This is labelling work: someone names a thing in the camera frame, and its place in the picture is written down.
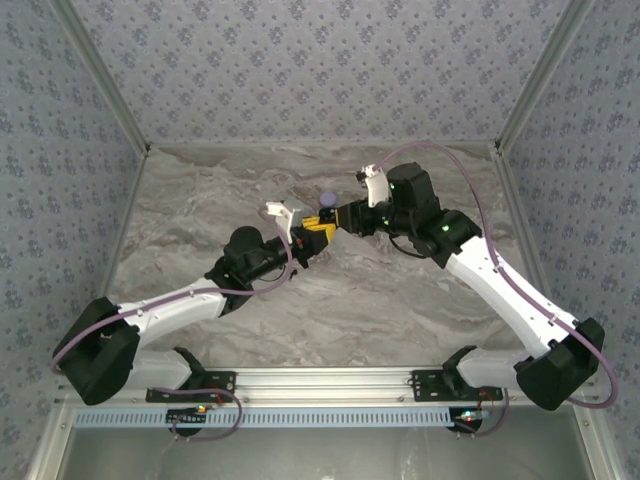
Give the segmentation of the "small controller board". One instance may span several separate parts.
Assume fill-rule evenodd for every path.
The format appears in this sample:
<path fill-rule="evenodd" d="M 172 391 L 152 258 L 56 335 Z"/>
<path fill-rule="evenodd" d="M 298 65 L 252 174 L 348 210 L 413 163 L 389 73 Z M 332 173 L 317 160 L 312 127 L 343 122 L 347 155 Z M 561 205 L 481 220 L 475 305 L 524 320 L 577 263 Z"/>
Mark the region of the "small controller board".
<path fill-rule="evenodd" d="M 174 435 L 189 438 L 203 429 L 206 418 L 207 410 L 204 407 L 169 409 L 165 423 Z"/>
<path fill-rule="evenodd" d="M 463 407 L 450 408 L 449 413 L 453 422 L 449 430 L 466 435 L 478 434 L 483 421 L 490 416 L 486 410 Z"/>

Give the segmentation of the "aluminium corner frame post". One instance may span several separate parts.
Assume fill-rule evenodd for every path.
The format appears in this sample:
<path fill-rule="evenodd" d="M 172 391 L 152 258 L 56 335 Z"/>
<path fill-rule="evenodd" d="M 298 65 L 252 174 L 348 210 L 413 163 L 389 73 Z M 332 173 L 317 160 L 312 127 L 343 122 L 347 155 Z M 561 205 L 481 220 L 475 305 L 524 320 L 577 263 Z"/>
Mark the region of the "aluminium corner frame post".
<path fill-rule="evenodd" d="M 47 0 L 125 136 L 140 154 L 148 143 L 71 0 Z"/>
<path fill-rule="evenodd" d="M 595 0 L 567 0 L 556 25 L 495 140 L 500 156 L 506 156 L 549 85 L 554 72 L 571 46 Z"/>

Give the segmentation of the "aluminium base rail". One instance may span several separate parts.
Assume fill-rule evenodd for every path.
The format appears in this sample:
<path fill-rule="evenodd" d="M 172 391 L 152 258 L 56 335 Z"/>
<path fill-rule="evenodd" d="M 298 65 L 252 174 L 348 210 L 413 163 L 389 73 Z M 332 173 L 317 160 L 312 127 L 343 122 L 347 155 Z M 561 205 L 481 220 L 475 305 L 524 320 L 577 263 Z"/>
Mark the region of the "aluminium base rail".
<path fill-rule="evenodd" d="M 415 402 L 408 385 L 413 370 L 439 367 L 234 367 L 235 395 L 264 407 L 474 405 L 477 402 Z"/>

